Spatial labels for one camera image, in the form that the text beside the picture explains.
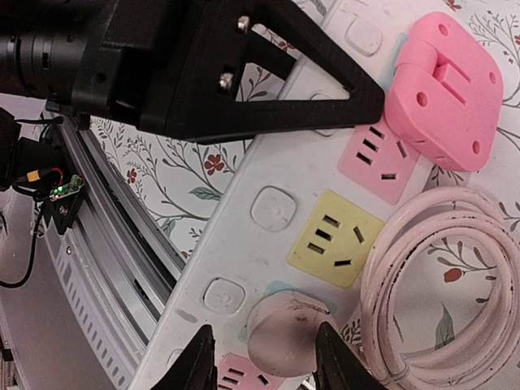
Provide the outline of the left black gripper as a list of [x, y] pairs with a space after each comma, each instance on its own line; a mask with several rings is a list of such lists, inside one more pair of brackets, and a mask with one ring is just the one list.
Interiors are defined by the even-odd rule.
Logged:
[[180, 77], [201, 1], [71, 1], [47, 21], [65, 28], [49, 49], [47, 110], [172, 130]]

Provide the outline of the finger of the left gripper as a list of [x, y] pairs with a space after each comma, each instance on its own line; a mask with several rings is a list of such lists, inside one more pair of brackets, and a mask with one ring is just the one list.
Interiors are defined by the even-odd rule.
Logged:
[[384, 91], [322, 29], [329, 1], [194, 1], [141, 131], [203, 144], [374, 124]]

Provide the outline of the pink plug adapter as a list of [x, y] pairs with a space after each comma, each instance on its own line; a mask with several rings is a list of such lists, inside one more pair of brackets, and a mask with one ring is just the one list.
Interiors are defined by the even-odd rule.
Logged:
[[494, 58], [451, 16], [432, 12], [409, 30], [384, 119], [438, 166], [474, 172], [490, 157], [503, 95]]

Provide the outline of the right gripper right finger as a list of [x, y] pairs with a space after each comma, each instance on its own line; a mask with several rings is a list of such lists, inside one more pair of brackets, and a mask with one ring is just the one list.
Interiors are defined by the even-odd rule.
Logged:
[[321, 390], [385, 390], [362, 365], [335, 328], [323, 322], [315, 339], [316, 388]]

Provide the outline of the white long power strip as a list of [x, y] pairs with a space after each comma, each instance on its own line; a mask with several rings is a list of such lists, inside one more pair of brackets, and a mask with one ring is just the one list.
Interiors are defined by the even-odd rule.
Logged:
[[314, 329], [356, 310], [366, 256], [431, 164], [378, 119], [257, 137], [171, 295], [135, 379], [150, 389], [212, 328], [220, 389], [296, 389]]

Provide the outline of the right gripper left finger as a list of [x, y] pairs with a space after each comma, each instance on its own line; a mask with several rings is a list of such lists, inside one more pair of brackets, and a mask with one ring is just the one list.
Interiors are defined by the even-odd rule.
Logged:
[[212, 326], [203, 325], [167, 373], [151, 390], [215, 389], [215, 338]]

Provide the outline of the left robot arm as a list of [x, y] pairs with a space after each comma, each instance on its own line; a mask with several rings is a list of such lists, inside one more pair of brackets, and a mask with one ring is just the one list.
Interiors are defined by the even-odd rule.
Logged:
[[[295, 59], [340, 83], [340, 100], [238, 102], [249, 63], [286, 79]], [[291, 1], [4, 1], [1, 90], [182, 141], [377, 123], [381, 87]]]

